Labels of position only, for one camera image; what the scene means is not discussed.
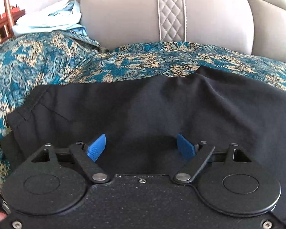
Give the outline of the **teal paisley sofa throw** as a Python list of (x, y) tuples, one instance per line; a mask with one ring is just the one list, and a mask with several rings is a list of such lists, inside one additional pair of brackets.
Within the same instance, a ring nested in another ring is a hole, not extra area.
[[(7, 116), (38, 85), (184, 77), (200, 66), (251, 77), (286, 91), (286, 63), (194, 42), (152, 42), (114, 50), (74, 30), (26, 34), (0, 44), (0, 141)], [(0, 193), (10, 165), (0, 145)]]

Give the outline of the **beige leather sofa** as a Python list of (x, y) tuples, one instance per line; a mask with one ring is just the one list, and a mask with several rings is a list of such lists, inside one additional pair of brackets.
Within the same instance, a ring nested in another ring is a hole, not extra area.
[(125, 44), (188, 41), (286, 62), (286, 0), (78, 0), (89, 37)]

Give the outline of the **black pants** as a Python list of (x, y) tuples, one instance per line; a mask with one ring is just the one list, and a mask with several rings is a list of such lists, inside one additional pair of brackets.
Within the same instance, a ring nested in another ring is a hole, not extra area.
[(7, 116), (2, 151), (17, 168), (42, 145), (65, 148), (106, 136), (97, 160), (109, 175), (167, 174), (185, 160), (177, 135), (218, 149), (238, 143), (282, 185), (275, 214), (286, 222), (286, 91), (199, 67), (187, 77), (35, 87)]

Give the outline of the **light blue white cloth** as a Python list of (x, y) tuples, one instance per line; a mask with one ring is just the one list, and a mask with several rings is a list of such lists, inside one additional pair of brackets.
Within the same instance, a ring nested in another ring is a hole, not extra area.
[(62, 0), (40, 11), (23, 15), (12, 26), (12, 30), (16, 37), (31, 33), (67, 31), (81, 27), (80, 20), (79, 2)]

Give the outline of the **red wooden side table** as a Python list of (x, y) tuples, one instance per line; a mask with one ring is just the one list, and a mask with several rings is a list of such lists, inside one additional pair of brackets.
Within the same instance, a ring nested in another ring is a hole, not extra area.
[(12, 38), (14, 33), (12, 27), (15, 25), (15, 22), (25, 15), (25, 10), (20, 10), (19, 8), (13, 12), (9, 0), (3, 0), (5, 8), (5, 16), (0, 18), (0, 44), (6, 40)]

